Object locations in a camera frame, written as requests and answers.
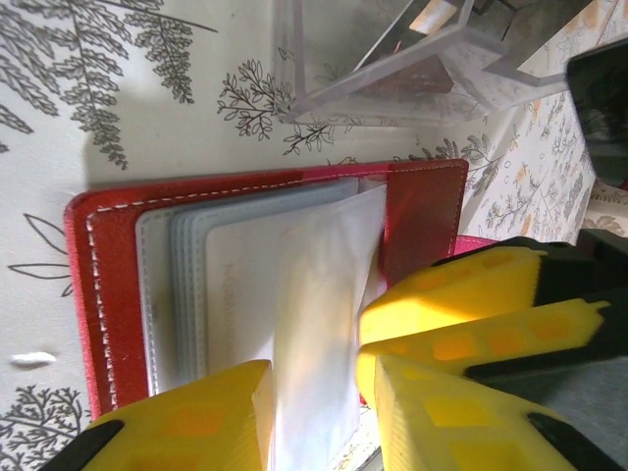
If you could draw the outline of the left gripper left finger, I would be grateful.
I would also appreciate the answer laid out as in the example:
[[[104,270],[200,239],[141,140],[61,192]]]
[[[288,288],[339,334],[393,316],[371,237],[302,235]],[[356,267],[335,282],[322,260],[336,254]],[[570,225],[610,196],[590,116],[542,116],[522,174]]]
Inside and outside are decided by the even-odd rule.
[[[272,364],[252,360],[100,416],[51,470],[265,470]]]

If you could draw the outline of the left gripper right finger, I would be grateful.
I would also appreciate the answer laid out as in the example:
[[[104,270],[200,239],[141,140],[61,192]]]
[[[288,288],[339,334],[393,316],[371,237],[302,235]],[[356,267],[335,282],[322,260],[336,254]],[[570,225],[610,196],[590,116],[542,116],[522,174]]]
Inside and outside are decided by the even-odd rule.
[[[376,360],[387,470],[617,470],[553,411],[396,355]]]

